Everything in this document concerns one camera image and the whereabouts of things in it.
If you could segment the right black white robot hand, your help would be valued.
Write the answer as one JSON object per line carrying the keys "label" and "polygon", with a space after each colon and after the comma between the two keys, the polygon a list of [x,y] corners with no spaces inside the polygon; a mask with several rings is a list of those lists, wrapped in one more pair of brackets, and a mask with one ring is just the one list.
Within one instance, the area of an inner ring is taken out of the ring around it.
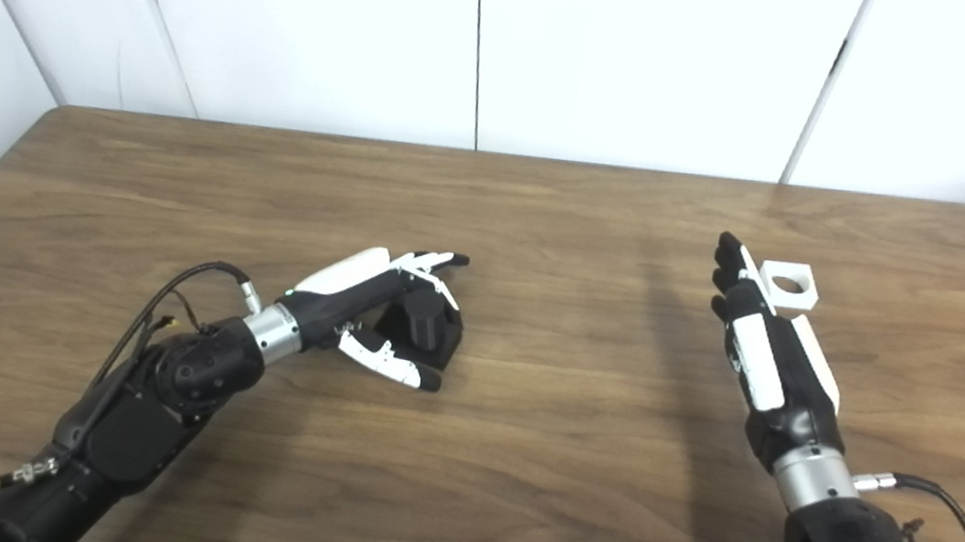
{"label": "right black white robot hand", "polygon": [[743,241],[723,231],[711,308],[747,406],[745,437],[793,512],[858,498],[837,416],[839,390],[806,316],[780,315]]}

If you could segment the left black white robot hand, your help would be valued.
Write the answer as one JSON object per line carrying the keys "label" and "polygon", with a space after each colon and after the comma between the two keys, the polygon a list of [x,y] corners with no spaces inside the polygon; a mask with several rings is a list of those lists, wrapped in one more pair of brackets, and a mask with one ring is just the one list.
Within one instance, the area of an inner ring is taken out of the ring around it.
{"label": "left black white robot hand", "polygon": [[335,348],[401,386],[436,392],[460,346],[461,309],[439,272],[466,255],[371,247],[297,282],[244,322],[261,361]]}

